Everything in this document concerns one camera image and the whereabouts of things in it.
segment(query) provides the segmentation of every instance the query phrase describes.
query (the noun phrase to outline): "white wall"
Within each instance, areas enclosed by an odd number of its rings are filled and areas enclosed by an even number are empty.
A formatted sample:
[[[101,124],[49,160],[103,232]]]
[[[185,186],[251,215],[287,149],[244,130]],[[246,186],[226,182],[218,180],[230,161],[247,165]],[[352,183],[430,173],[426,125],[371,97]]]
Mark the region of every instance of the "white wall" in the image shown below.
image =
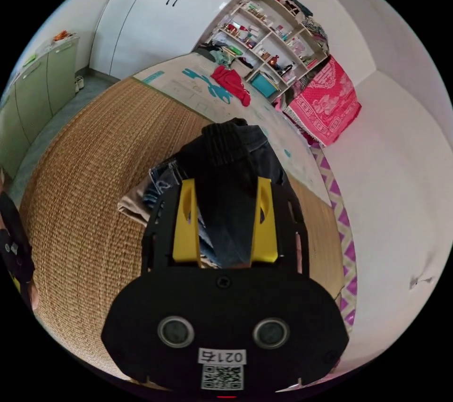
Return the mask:
[[[358,85],[376,70],[367,42],[338,0],[298,1],[313,12],[313,18],[326,31],[332,55],[354,85]]]
[[[338,373],[388,348],[409,326],[453,242],[453,152],[438,124],[391,78],[356,87],[362,111],[325,155],[342,191],[357,256],[355,323]]]
[[[66,29],[80,35],[76,71],[88,66],[94,31],[109,0],[66,0],[42,25],[16,64],[21,67],[35,51]]]
[[[339,1],[365,38],[377,69],[394,79],[432,114],[453,148],[451,100],[415,33],[384,0]]]

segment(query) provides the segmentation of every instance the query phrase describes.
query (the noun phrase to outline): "qr code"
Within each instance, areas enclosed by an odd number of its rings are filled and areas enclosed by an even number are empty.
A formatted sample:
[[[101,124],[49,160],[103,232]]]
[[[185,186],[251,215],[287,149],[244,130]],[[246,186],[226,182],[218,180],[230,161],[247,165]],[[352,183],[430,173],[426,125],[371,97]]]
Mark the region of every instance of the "qr code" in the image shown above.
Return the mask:
[[[242,390],[244,385],[243,366],[203,365],[201,389]]]

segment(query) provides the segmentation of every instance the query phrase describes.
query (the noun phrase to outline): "shoe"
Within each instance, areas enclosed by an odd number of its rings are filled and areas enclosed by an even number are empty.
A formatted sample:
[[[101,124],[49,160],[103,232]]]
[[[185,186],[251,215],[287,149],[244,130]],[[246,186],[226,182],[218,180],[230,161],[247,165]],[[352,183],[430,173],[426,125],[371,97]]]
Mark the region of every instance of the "shoe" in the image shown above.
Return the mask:
[[[77,86],[79,86],[79,89],[83,89],[85,87],[85,83],[84,83],[84,78],[83,76],[78,76],[76,79],[75,79],[76,83],[77,83]]]

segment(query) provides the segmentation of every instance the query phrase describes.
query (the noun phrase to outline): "gray floor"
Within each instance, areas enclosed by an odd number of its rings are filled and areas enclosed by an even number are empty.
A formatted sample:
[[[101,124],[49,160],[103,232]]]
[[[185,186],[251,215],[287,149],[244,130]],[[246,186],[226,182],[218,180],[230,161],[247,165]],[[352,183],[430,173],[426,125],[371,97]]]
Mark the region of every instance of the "gray floor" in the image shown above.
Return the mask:
[[[82,108],[113,84],[95,76],[86,76],[84,83],[85,87],[50,120],[28,149],[16,178],[8,189],[8,193],[16,205],[20,204],[33,170],[53,138]]]

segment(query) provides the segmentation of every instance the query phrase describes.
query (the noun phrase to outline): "straw mat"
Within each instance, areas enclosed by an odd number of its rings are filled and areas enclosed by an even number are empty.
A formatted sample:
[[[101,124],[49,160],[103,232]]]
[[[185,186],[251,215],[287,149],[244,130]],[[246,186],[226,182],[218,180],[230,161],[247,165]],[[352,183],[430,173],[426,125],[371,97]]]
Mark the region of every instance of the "straw mat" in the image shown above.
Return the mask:
[[[208,124],[174,100],[125,79],[60,132],[25,191],[20,210],[33,245],[37,316],[61,345],[119,378],[128,379],[107,354],[100,334],[115,296],[140,274],[143,227],[118,213],[117,202],[151,166]],[[293,185],[307,219],[313,217],[307,222],[310,251],[324,266],[323,249],[329,254],[331,247],[338,249],[341,256],[333,212],[301,184]],[[328,285],[324,271],[316,269],[312,257],[310,262],[316,279]],[[341,263],[337,270],[343,274]]]

